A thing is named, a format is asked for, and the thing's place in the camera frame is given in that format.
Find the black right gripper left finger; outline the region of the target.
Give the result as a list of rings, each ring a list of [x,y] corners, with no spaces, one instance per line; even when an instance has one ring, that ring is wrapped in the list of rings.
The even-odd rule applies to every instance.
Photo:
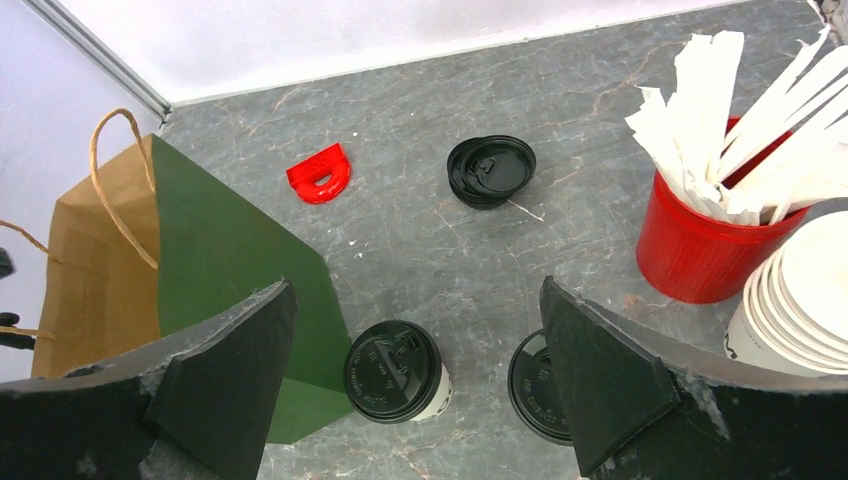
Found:
[[[1,386],[5,479],[253,479],[296,320],[282,280],[58,378]]]

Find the black coffee cup lid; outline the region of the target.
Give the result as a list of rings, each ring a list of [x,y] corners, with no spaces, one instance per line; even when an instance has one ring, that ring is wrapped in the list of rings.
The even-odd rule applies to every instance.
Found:
[[[507,384],[514,411],[531,431],[551,443],[573,445],[543,329],[526,337],[514,351]]]

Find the green paper bag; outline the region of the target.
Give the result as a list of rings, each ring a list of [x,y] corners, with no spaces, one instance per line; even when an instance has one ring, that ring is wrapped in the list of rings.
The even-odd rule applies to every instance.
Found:
[[[136,135],[55,203],[31,373],[57,378],[223,312],[280,280],[297,315],[268,441],[347,416],[351,340],[321,254],[160,137]]]

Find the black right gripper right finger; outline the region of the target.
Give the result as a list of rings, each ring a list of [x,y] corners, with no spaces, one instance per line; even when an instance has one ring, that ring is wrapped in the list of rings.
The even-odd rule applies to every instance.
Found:
[[[843,479],[847,381],[679,342],[562,288],[544,336],[580,472],[591,479]]]

